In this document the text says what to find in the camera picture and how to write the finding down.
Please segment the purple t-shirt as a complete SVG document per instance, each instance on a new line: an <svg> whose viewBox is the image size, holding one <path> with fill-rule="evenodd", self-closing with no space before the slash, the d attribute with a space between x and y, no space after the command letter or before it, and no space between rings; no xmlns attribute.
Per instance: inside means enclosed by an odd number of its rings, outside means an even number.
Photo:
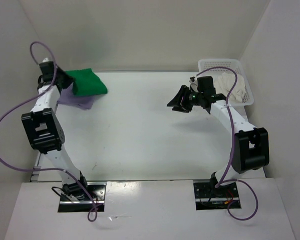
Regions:
<svg viewBox="0 0 300 240"><path fill-rule="evenodd" d="M72 107L77 107L82 110L89 110L93 106L95 101L95 96L75 96L73 94L73 84L68 88L61 91L60 97L57 103L60 105L68 105Z"/></svg>

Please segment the green t-shirt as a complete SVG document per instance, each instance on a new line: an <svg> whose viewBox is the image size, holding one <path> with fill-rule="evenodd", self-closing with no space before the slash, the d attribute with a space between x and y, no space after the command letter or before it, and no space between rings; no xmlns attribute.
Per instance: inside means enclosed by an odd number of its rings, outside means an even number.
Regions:
<svg viewBox="0 0 300 240"><path fill-rule="evenodd" d="M107 87L91 68L68 70L66 73L75 79L72 87L72 93L75 96L88 97L108 93Z"/></svg>

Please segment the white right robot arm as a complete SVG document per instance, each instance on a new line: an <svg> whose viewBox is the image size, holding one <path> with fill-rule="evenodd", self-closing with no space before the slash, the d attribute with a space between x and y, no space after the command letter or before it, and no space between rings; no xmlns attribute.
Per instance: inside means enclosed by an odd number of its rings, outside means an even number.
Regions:
<svg viewBox="0 0 300 240"><path fill-rule="evenodd" d="M226 80L221 92L216 91L221 83L211 76L198 73L191 77L190 86L182 85L176 96L167 104L173 111L189 113L194 106L202 107L210 115L218 119L231 133L231 152L228 164L223 170L214 172L210 178L209 191L221 196L227 185L237 181L240 174L249 170L258 170L269 164L268 132L245 122L241 115L233 109L230 97L237 95L239 75L228 67L222 78Z"/></svg>

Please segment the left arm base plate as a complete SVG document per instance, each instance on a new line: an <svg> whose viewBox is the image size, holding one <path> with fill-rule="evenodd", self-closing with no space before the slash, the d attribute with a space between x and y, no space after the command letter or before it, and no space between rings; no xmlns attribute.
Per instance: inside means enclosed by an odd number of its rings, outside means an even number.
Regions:
<svg viewBox="0 0 300 240"><path fill-rule="evenodd" d="M59 197L58 212L60 213L88 213L92 208L92 202L89 199L78 200L73 195L66 196L64 191L57 186L51 187L51 190ZM93 200L98 204L98 212L103 212L105 208L105 182L87 182L87 190Z"/></svg>

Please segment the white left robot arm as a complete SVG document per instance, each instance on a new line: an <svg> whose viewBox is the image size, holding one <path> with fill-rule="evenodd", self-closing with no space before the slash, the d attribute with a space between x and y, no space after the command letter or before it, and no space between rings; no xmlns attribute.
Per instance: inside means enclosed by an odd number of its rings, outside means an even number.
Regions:
<svg viewBox="0 0 300 240"><path fill-rule="evenodd" d="M64 147L65 134L55 114L62 90L68 90L74 78L54 66L54 62L48 58L39 67L42 72L38 79L39 97L31 111L22 115L22 124L31 147L49 159L54 168L61 170L65 196L85 200L90 188Z"/></svg>

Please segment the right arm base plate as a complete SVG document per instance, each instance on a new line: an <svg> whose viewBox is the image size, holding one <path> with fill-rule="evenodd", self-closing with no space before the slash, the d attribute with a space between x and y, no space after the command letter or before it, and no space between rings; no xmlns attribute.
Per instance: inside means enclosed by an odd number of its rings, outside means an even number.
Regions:
<svg viewBox="0 0 300 240"><path fill-rule="evenodd" d="M241 208L236 183L221 186L221 189L215 192L209 180L194 180L193 189L197 211L226 210L228 206L230 209Z"/></svg>

